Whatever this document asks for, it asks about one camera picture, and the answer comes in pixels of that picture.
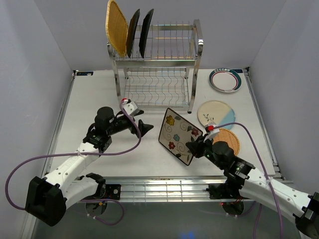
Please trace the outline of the beige floral square plate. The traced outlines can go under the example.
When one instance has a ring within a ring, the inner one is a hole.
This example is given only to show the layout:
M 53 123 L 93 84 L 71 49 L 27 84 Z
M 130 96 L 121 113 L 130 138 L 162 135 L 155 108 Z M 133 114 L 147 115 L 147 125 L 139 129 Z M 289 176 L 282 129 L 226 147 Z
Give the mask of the beige floral square plate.
M 193 155 L 186 144 L 202 136 L 202 130 L 168 108 L 159 133 L 159 143 L 183 164 L 189 166 Z

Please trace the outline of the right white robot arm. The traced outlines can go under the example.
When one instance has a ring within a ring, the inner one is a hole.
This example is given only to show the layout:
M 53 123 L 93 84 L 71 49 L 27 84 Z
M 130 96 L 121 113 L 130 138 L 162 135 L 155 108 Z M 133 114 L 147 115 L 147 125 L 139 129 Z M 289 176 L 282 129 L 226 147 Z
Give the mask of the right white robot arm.
M 219 186 L 209 185 L 207 191 L 213 199 L 254 200 L 293 222 L 304 235 L 319 237 L 319 194 L 312 195 L 293 189 L 265 173 L 253 164 L 237 157 L 224 141 L 212 143 L 203 136 L 186 143 L 196 158 L 206 157 L 223 171 L 226 181 Z

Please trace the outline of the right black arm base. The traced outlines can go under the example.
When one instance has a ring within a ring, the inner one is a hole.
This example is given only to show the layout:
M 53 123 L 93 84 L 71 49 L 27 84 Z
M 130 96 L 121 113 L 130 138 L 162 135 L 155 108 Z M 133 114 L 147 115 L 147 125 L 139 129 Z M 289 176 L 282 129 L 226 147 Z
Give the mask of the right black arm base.
M 206 188 L 210 199 L 237 199 L 239 191 L 227 183 L 213 183 Z

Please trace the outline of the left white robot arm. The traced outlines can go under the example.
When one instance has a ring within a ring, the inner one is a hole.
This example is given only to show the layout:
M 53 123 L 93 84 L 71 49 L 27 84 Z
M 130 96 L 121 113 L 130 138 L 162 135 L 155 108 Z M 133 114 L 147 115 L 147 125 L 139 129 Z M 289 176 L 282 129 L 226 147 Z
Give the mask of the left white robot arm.
M 111 107 L 98 109 L 94 123 L 78 149 L 60 166 L 43 178 L 34 177 L 28 187 L 25 210 L 49 226 L 56 225 L 72 205 L 86 197 L 102 198 L 106 193 L 105 179 L 89 173 L 78 179 L 80 174 L 100 156 L 112 143 L 112 135 L 129 130 L 141 139 L 153 129 L 153 125 L 142 120 L 135 122 L 134 116 L 144 113 L 130 102 L 121 105 L 118 115 Z

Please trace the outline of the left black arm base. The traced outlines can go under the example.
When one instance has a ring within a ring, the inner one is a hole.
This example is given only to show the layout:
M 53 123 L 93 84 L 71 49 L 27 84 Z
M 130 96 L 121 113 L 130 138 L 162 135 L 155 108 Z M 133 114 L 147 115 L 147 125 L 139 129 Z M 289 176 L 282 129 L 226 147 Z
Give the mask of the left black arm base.
M 99 186 L 94 199 L 112 199 L 119 200 L 121 198 L 121 184 L 105 184 Z

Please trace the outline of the square woven bamboo plate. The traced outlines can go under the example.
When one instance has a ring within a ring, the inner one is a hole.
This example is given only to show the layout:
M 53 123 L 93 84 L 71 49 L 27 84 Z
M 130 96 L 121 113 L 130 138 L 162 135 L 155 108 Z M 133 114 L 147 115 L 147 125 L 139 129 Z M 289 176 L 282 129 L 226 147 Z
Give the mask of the square woven bamboo plate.
M 126 41 L 128 36 L 128 23 L 120 7 L 114 0 L 109 0 L 106 12 L 106 35 L 109 43 L 120 57 L 127 53 Z

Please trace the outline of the black floral square plate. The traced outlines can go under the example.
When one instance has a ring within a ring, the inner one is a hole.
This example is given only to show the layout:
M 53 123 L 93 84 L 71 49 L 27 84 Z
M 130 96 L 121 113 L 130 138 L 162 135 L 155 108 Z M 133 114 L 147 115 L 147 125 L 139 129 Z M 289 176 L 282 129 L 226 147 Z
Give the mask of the black floral square plate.
M 143 20 L 143 24 L 142 24 L 140 41 L 139 41 L 139 50 L 140 50 L 140 55 L 142 58 L 145 57 L 147 38 L 148 38 L 148 33 L 149 33 L 153 13 L 154 13 L 154 9 L 152 8 L 151 10 L 149 10 L 147 15 L 145 16 Z
M 130 20 L 128 36 L 126 41 L 127 56 L 129 58 L 131 57 L 133 46 L 134 46 L 135 33 L 136 33 L 139 17 L 140 17 L 140 9 L 137 9 Z

